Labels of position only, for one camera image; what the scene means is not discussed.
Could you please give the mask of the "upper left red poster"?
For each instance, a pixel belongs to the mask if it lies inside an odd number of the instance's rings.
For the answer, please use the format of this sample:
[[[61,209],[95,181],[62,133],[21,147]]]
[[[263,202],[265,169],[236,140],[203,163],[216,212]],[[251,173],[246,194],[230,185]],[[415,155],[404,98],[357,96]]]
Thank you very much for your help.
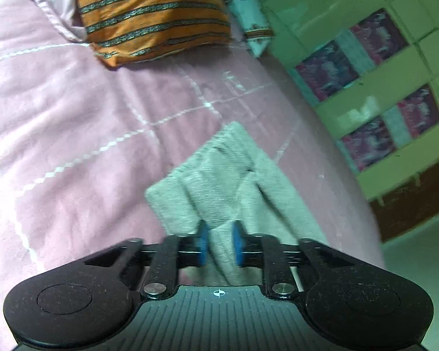
[[[409,45],[385,9],[370,14],[352,26],[350,31],[376,65],[390,59]]]

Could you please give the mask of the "cream wardrobe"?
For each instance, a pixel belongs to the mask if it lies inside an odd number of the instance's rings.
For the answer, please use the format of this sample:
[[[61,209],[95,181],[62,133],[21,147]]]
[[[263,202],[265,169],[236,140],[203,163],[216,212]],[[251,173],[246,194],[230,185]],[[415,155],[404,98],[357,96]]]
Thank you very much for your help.
[[[413,139],[397,104],[428,84],[439,108],[439,0],[260,0],[275,32],[273,54],[335,139],[368,200],[421,174],[439,160],[439,124]],[[376,65],[350,28],[385,9],[409,45]],[[319,102],[296,65],[335,40],[359,77]],[[396,150],[362,172],[342,137],[380,116]]]

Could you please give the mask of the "orange striped pillow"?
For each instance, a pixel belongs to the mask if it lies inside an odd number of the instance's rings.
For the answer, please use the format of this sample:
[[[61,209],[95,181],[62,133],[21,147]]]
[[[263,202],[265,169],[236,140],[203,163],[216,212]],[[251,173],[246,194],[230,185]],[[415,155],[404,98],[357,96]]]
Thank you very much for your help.
[[[223,0],[77,0],[87,40],[109,67],[229,44]]]

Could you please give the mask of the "red poster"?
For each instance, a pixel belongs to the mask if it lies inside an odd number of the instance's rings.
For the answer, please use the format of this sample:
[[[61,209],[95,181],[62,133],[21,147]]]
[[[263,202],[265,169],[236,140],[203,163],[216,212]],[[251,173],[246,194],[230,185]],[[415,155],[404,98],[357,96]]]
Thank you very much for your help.
[[[352,26],[350,31],[376,65],[390,59],[409,45],[385,9],[370,14]]]
[[[296,71],[319,102],[337,94],[359,77],[335,40],[296,65]]]
[[[345,135],[341,140],[358,172],[396,150],[389,129],[380,116]]]
[[[428,84],[409,94],[397,106],[413,139],[439,124],[439,108]]]

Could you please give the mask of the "lower right red poster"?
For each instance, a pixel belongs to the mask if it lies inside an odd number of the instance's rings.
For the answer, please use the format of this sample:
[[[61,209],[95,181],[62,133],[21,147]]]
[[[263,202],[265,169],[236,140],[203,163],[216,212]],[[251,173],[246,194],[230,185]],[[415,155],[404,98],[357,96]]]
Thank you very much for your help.
[[[380,116],[345,135],[341,140],[358,172],[396,150],[389,129]]]

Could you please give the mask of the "upper right red poster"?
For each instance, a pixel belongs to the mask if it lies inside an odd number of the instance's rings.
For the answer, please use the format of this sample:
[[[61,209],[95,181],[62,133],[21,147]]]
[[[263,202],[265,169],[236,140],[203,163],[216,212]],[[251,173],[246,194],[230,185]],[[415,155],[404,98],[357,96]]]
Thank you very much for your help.
[[[409,94],[397,106],[413,139],[439,124],[439,108],[428,84]]]

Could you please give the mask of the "grey-green sweatpants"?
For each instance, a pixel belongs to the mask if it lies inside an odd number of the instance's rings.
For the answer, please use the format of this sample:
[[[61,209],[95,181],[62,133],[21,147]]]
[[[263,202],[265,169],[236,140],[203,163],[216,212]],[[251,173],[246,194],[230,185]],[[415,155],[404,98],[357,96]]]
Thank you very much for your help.
[[[185,272],[196,285],[260,283],[258,269],[236,264],[236,220],[248,233],[272,235],[284,244],[295,245],[301,238],[327,242],[292,182],[237,122],[149,187],[145,197],[169,235],[193,234],[200,220],[207,223],[206,265]]]

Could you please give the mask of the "lower left red poster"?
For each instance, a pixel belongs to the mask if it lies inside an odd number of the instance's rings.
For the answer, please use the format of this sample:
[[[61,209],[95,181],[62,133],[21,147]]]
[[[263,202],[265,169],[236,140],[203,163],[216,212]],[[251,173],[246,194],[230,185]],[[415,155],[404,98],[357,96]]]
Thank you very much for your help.
[[[296,65],[296,71],[319,102],[337,94],[359,77],[335,40]]]

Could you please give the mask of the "light blue patterned pillow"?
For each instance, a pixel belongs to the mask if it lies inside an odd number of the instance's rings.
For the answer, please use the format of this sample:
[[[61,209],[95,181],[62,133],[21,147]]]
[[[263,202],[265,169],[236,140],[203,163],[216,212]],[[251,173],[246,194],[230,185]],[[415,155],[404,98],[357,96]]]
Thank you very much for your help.
[[[274,33],[262,3],[259,0],[224,0],[235,20],[240,25],[243,40],[255,58],[271,44]]]

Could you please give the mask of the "pink checked bedspread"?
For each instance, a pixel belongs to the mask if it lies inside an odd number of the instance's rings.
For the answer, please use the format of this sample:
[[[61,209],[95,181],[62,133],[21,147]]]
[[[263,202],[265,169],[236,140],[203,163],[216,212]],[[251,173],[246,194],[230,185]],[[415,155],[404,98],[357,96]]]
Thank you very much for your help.
[[[383,265],[358,183],[272,56],[233,43],[106,68],[32,0],[0,0],[0,350],[7,293],[163,229],[144,193],[232,121],[294,184],[334,248]]]

